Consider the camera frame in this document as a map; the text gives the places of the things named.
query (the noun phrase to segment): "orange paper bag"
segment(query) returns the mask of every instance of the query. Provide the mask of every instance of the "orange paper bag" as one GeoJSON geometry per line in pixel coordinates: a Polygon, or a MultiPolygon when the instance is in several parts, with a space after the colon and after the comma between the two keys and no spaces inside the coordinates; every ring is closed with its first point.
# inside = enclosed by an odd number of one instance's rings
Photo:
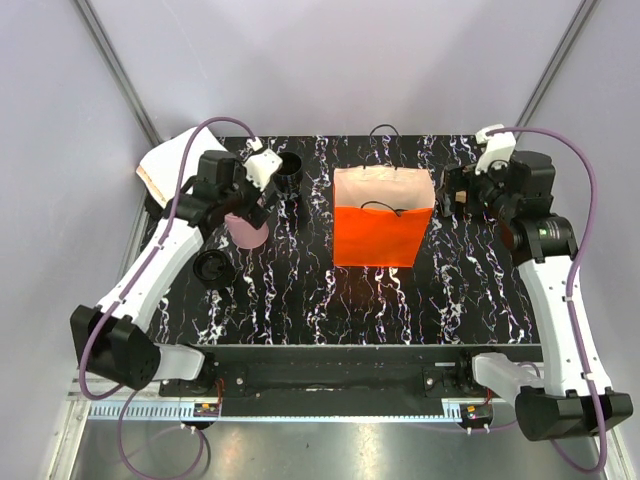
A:
{"type": "Polygon", "coordinates": [[[333,176],[333,263],[412,267],[435,197],[426,169],[337,168],[333,176]]]}

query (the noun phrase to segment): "cable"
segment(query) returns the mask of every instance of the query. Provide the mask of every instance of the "cable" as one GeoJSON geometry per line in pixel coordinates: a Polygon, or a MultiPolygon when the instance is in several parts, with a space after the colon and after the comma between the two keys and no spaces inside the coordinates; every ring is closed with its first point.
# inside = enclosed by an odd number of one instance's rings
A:
{"type": "Polygon", "coordinates": [[[389,127],[391,130],[393,130],[393,131],[396,133],[396,135],[397,135],[398,137],[401,137],[401,136],[402,136],[402,135],[400,135],[400,134],[398,133],[398,130],[396,129],[396,127],[394,127],[394,126],[393,126],[393,125],[391,125],[390,123],[381,123],[381,124],[380,124],[380,125],[378,125],[377,127],[373,127],[373,130],[371,130],[371,133],[369,133],[369,136],[370,136],[370,137],[371,137],[371,136],[373,136],[373,134],[375,133],[375,131],[376,131],[376,130],[378,130],[379,128],[382,128],[382,127],[389,127]]]}
{"type": "Polygon", "coordinates": [[[402,214],[403,214],[404,212],[406,212],[406,210],[405,210],[404,208],[393,208],[392,206],[387,205],[386,203],[378,202],[377,200],[369,200],[368,202],[364,202],[364,203],[360,206],[360,208],[364,208],[364,207],[366,207],[367,205],[370,205],[370,204],[372,204],[372,203],[377,203],[378,205],[382,205],[383,207],[387,207],[389,210],[391,210],[393,213],[395,213],[395,214],[396,214],[396,216],[398,216],[398,217],[402,216],[402,214]]]}
{"type": "Polygon", "coordinates": [[[176,191],[174,195],[174,201],[171,202],[171,210],[169,212],[167,228],[165,228],[164,232],[160,236],[160,240],[158,242],[159,245],[156,246],[153,250],[151,250],[151,253],[149,254],[149,256],[145,259],[142,265],[140,265],[140,268],[138,268],[138,270],[131,277],[131,280],[129,280],[129,282],[122,289],[122,292],[119,295],[120,301],[113,302],[113,304],[111,304],[111,306],[107,309],[107,311],[102,314],[102,317],[100,317],[100,320],[98,320],[98,323],[93,328],[91,335],[89,335],[89,338],[87,339],[87,343],[84,347],[84,350],[82,351],[82,356],[80,357],[80,365],[79,365],[80,371],[78,373],[78,383],[80,384],[80,391],[82,391],[82,394],[85,397],[87,397],[89,400],[104,400],[105,398],[110,397],[111,395],[113,395],[114,393],[116,393],[118,390],[122,388],[122,385],[116,385],[114,388],[112,388],[108,392],[100,395],[95,395],[89,391],[89,387],[87,386],[87,364],[89,363],[89,356],[91,355],[91,350],[93,349],[93,346],[96,343],[96,340],[98,339],[98,335],[100,335],[100,331],[102,330],[104,325],[107,323],[109,318],[111,318],[111,315],[116,310],[116,308],[118,308],[118,305],[120,305],[120,302],[125,299],[127,294],[131,291],[131,289],[134,287],[136,282],[140,279],[140,277],[144,273],[147,266],[151,263],[151,261],[160,251],[160,248],[164,244],[164,241],[169,236],[169,233],[171,232],[171,227],[173,225],[173,220],[176,216],[176,209],[178,208],[178,198],[180,195],[180,189],[182,188],[182,179],[184,178],[184,171],[187,166],[187,157],[189,156],[189,150],[191,149],[191,146],[193,145],[193,141],[195,140],[196,136],[206,127],[216,122],[234,123],[244,128],[252,139],[257,138],[254,135],[253,131],[247,126],[247,124],[231,117],[209,118],[208,120],[205,120],[200,125],[198,125],[195,128],[195,130],[191,133],[191,136],[189,137],[189,140],[187,141],[187,144],[184,147],[184,152],[182,154],[182,161],[180,162],[180,170],[178,172],[178,181],[176,182],[176,191]]]}
{"type": "Polygon", "coordinates": [[[600,397],[598,396],[598,391],[596,389],[596,385],[593,380],[588,378],[591,373],[591,365],[589,364],[589,358],[587,356],[586,347],[584,345],[584,341],[582,340],[582,332],[580,330],[580,323],[578,322],[578,314],[576,312],[576,307],[573,303],[573,282],[578,273],[578,269],[580,268],[580,264],[582,263],[582,259],[584,258],[585,251],[589,242],[591,241],[591,235],[593,233],[593,224],[595,222],[596,216],[596,206],[598,204],[598,185],[596,183],[596,173],[593,170],[593,166],[591,162],[584,154],[584,152],[578,148],[571,140],[560,135],[559,133],[553,132],[551,130],[547,130],[545,128],[533,128],[533,127],[507,127],[507,128],[497,128],[495,130],[491,130],[487,132],[487,136],[496,135],[498,133],[537,133],[539,135],[544,135],[547,137],[555,138],[561,143],[564,143],[567,147],[569,147],[573,152],[578,156],[582,164],[584,165],[587,175],[589,176],[589,185],[591,187],[591,195],[589,201],[589,214],[587,215],[587,225],[584,229],[584,236],[582,237],[582,242],[580,243],[580,247],[578,248],[578,253],[576,258],[573,260],[571,264],[571,268],[569,269],[569,275],[567,276],[567,288],[566,288],[566,302],[567,308],[569,309],[569,318],[571,319],[571,328],[573,329],[573,336],[576,342],[576,347],[578,349],[578,356],[580,357],[580,364],[582,366],[582,370],[584,371],[585,377],[587,377],[587,387],[589,389],[589,393],[591,394],[591,399],[593,400],[593,407],[596,413],[596,422],[598,425],[598,438],[600,440],[600,453],[598,455],[598,463],[596,463],[593,468],[585,468],[581,465],[575,463],[569,456],[562,450],[560,445],[554,440],[551,441],[556,451],[560,454],[560,456],[574,469],[581,473],[600,473],[604,470],[604,466],[607,463],[607,430],[604,419],[604,412],[602,411],[602,404],[600,403],[600,397]]]}
{"type": "Polygon", "coordinates": [[[176,475],[174,477],[152,477],[149,475],[145,475],[144,473],[136,469],[136,467],[131,465],[131,462],[129,462],[129,459],[127,458],[127,454],[124,453],[124,446],[122,445],[122,424],[124,423],[125,412],[127,411],[127,408],[129,408],[129,404],[131,403],[131,400],[133,400],[133,397],[135,397],[137,393],[138,393],[137,390],[134,390],[133,392],[131,392],[131,395],[129,395],[129,398],[127,398],[127,401],[124,402],[124,406],[120,411],[120,415],[118,415],[117,439],[118,439],[118,454],[120,455],[120,460],[122,460],[122,463],[124,463],[125,467],[127,467],[127,469],[131,473],[133,473],[138,478],[141,478],[143,480],[184,480],[186,479],[191,474],[191,472],[195,470],[195,468],[198,466],[198,463],[200,463],[200,459],[202,458],[202,452],[204,451],[204,444],[205,444],[204,434],[196,428],[192,429],[192,431],[195,432],[198,435],[198,438],[200,439],[200,448],[198,449],[198,454],[196,455],[196,458],[191,464],[191,466],[187,468],[180,475],[176,475]]]}

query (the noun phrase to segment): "black bag handle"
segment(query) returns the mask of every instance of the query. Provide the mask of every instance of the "black bag handle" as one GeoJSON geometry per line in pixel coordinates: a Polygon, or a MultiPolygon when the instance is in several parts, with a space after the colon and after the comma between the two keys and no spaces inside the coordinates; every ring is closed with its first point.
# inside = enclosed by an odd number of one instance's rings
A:
{"type": "Polygon", "coordinates": [[[367,205],[369,205],[371,203],[377,203],[378,205],[382,205],[383,207],[387,207],[389,210],[391,210],[393,213],[395,213],[398,217],[401,217],[402,213],[406,212],[406,210],[404,208],[393,208],[391,205],[387,205],[386,203],[378,202],[377,200],[369,200],[368,202],[364,202],[360,206],[360,208],[364,208],[365,206],[367,206],[367,205]]]}
{"type": "MultiPolygon", "coordinates": [[[[402,135],[400,135],[400,133],[398,132],[398,129],[396,127],[394,127],[393,125],[391,125],[390,123],[381,123],[380,125],[377,125],[377,126],[373,127],[371,132],[369,132],[369,138],[373,137],[373,134],[375,133],[376,130],[378,130],[379,128],[383,128],[383,127],[390,128],[391,130],[394,131],[396,136],[399,137],[400,143],[398,144],[398,147],[400,149],[400,158],[402,159],[402,135]]],[[[393,165],[393,161],[391,163],[392,163],[393,168],[395,170],[397,170],[398,169],[398,165],[393,165]]],[[[367,168],[366,165],[362,166],[363,170],[366,170],[366,168],[367,168]]]]}

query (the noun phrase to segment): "black bracket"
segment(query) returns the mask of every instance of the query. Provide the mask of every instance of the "black bracket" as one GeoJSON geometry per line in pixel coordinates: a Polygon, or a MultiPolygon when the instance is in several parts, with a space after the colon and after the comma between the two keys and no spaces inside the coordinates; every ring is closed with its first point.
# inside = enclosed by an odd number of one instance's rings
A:
{"type": "MultiPolygon", "coordinates": [[[[599,399],[607,430],[633,414],[631,397],[626,393],[607,391],[599,399]]],[[[516,397],[516,417],[520,430],[531,441],[598,434],[591,396],[570,393],[554,397],[545,394],[542,388],[525,387],[516,397]]]]}
{"type": "MultiPolygon", "coordinates": [[[[78,363],[102,315],[100,307],[83,305],[71,315],[71,332],[78,363]]],[[[112,316],[91,349],[87,371],[140,390],[151,382],[159,365],[160,349],[131,323],[131,318],[112,316]]]]}

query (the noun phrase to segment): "floor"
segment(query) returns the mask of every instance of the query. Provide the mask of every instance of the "floor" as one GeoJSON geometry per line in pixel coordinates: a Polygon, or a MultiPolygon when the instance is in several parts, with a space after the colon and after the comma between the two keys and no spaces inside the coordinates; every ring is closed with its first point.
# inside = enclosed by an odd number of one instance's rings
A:
{"type": "MultiPolygon", "coordinates": [[[[497,410],[496,424],[510,420],[508,407],[497,410]]],[[[124,426],[125,451],[144,445],[167,426],[167,422],[129,422],[124,426]]],[[[88,422],[73,479],[136,478],[118,461],[115,432],[114,421],[88,422]]],[[[219,422],[205,432],[210,462],[203,457],[192,479],[605,478],[573,471],[548,442],[528,442],[517,428],[467,437],[410,424],[219,422]]],[[[563,445],[576,461],[595,464],[590,439],[563,445]]],[[[197,448],[195,438],[176,431],[133,456],[132,463],[147,475],[177,475],[190,465],[197,448]]]]}

